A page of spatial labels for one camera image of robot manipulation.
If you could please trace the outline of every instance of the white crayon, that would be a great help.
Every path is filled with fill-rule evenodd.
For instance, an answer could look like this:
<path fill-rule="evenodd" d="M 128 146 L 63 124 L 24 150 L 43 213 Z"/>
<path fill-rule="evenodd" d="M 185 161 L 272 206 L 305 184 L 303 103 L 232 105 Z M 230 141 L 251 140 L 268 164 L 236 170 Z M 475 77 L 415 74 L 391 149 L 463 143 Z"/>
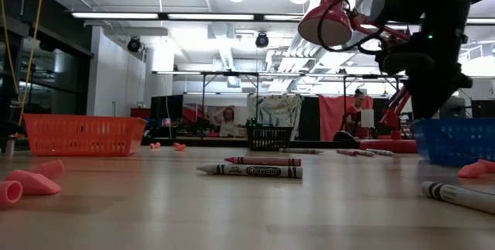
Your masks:
<path fill-rule="evenodd" d="M 388 150 L 380 150 L 380 149 L 366 149 L 366 150 L 369 152 L 373 152 L 375 154 L 378 154 L 378 155 L 382 155 L 382 156 L 393 156 L 394 155 L 393 152 L 388 151 Z"/>
<path fill-rule="evenodd" d="M 280 152 L 285 153 L 300 153 L 300 154 L 320 154 L 323 153 L 321 150 L 316 149 L 280 149 Z"/>
<path fill-rule="evenodd" d="M 367 157 L 373 157 L 374 156 L 374 152 L 370 152 L 370 151 L 366 151 L 366 150 L 355 149 L 354 152 L 357 155 L 361 155 L 361 156 L 367 156 Z"/>
<path fill-rule="evenodd" d="M 348 156 L 356 156 L 357 155 L 357 152 L 353 149 L 338 149 L 337 153 L 348 155 Z"/>
<path fill-rule="evenodd" d="M 294 166 L 218 164 L 199 166 L 197 169 L 205 173 L 220 175 L 302 178 L 302 168 Z"/>
<path fill-rule="evenodd" d="M 421 192 L 436 200 L 495 214 L 495 195 L 452 185 L 425 181 Z"/>

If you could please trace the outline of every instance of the black camera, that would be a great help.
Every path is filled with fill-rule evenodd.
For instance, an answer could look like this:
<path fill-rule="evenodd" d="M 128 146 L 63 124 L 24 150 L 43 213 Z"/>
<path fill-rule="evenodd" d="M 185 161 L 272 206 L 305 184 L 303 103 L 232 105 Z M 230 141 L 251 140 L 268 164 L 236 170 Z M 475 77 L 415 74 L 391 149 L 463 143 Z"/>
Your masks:
<path fill-rule="evenodd" d="M 141 50 L 142 44 L 139 36 L 131 37 L 131 41 L 127 44 L 127 50 L 129 52 L 137 53 Z"/>
<path fill-rule="evenodd" d="M 268 46 L 268 36 L 266 36 L 266 33 L 259 33 L 258 37 L 256 38 L 256 47 L 258 48 L 266 48 Z"/>

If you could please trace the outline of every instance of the table surface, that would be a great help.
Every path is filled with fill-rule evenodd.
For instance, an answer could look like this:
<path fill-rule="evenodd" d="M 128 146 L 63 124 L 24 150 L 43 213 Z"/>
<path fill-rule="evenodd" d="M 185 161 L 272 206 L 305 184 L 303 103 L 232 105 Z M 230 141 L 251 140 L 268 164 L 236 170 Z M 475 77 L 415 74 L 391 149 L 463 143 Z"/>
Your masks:
<path fill-rule="evenodd" d="M 301 158 L 302 180 L 211 176 L 229 156 Z M 0 177 L 56 158 L 17 152 Z M 493 249 L 495 216 L 420 195 L 431 180 L 495 193 L 495 175 L 462 180 L 416 155 L 349 157 L 141 148 L 129 157 L 62 158 L 63 188 L 0 211 L 1 249 Z"/>

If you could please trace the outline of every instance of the red curtain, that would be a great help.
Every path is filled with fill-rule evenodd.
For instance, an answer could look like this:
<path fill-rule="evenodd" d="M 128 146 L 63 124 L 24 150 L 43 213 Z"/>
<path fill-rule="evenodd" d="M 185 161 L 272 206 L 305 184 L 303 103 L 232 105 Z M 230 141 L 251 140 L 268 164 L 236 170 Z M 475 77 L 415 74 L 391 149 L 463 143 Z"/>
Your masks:
<path fill-rule="evenodd" d="M 347 96 L 347 107 L 351 106 L 353 103 L 354 97 Z M 364 99 L 363 108 L 372 109 L 373 98 L 366 96 Z M 343 96 L 338 98 L 319 96 L 319 117 L 321 122 L 322 142 L 333 141 L 333 136 L 340 130 L 340 126 L 342 125 L 343 115 Z"/>

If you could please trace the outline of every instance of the black basket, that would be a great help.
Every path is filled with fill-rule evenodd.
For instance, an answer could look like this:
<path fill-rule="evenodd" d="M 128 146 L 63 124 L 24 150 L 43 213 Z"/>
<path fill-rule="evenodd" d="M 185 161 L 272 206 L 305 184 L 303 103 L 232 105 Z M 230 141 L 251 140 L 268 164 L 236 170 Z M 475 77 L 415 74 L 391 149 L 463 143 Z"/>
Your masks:
<path fill-rule="evenodd" d="M 247 130 L 250 150 L 278 151 L 291 142 L 292 127 L 250 126 Z"/>

